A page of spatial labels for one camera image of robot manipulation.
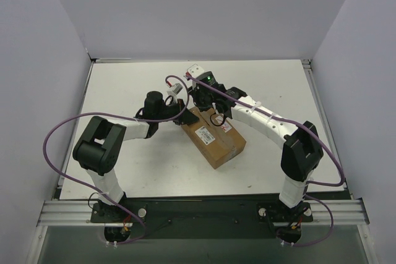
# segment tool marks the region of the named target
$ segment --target table surface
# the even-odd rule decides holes
[[[299,122],[311,121],[328,145],[300,60],[94,64],[82,113],[100,111],[133,116],[143,106],[147,92],[157,90],[166,94],[165,77],[182,76],[195,63],[211,70],[226,88],[235,86],[244,90],[277,114]],[[186,99],[184,92],[179,95]],[[90,117],[80,119],[73,147],[89,120]],[[247,144],[240,155],[218,169],[208,164],[182,128],[172,122],[161,123],[150,139],[124,142],[115,167],[121,188],[128,197],[279,193],[285,178],[280,168],[279,147],[249,126],[231,122]],[[72,158],[66,172],[92,183]],[[312,177],[315,181],[339,181],[336,167],[326,154]],[[343,187],[310,185],[308,189],[309,192],[339,190]],[[91,193],[88,187],[66,179],[60,198],[88,198]]]

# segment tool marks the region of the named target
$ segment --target gray panel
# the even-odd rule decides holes
[[[355,198],[382,263],[395,263],[395,0],[346,0],[312,68]]]
[[[46,133],[75,114],[90,60],[59,0],[0,0],[0,263],[24,263],[56,174]],[[60,166],[71,126],[49,144]]]
[[[313,57],[344,0],[61,0],[92,57]]]
[[[328,226],[306,226],[301,240],[323,236]],[[336,226],[326,241],[312,247],[282,247],[266,240],[146,240],[105,247],[102,228],[49,227],[39,263],[367,263],[356,226]]]

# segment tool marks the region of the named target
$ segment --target white label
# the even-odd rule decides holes
[[[216,120],[219,124],[221,124],[223,122],[223,117],[218,116],[218,117],[216,117]],[[228,131],[230,131],[232,129],[232,127],[231,127],[231,125],[229,125],[229,123],[227,123],[227,121],[225,121],[224,124],[222,125],[222,129],[225,133],[227,133]]]
[[[206,144],[210,144],[215,140],[213,135],[206,129],[204,126],[202,126],[200,129],[196,130],[196,134],[199,136],[199,138]]]

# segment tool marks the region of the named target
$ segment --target cardboard box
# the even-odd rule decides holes
[[[227,120],[221,127],[216,127],[210,122],[213,109],[200,113],[199,109],[194,107],[190,111],[199,117],[200,121],[182,125],[182,128],[214,169],[243,151],[245,139]],[[212,120],[220,124],[223,118],[216,114],[212,116]]]

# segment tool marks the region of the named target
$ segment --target white table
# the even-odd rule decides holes
[[[166,94],[166,75],[181,77],[195,63],[211,70],[226,88],[235,86],[244,90],[281,116],[313,122],[319,137],[328,144],[299,60],[94,64],[82,112],[133,116],[143,106],[147,92],[158,90]],[[89,120],[90,117],[85,117],[79,121],[74,144]],[[246,139],[246,147],[242,154],[216,170],[172,122],[160,124],[150,139],[124,142],[115,167],[121,188],[128,197],[279,193],[285,176],[280,168],[280,149],[249,126],[232,123]],[[92,183],[72,158],[66,172]],[[326,154],[312,176],[316,181],[339,181],[338,172]],[[343,187],[309,186],[310,192],[339,190]],[[87,198],[91,193],[91,189],[65,180],[61,199]]]

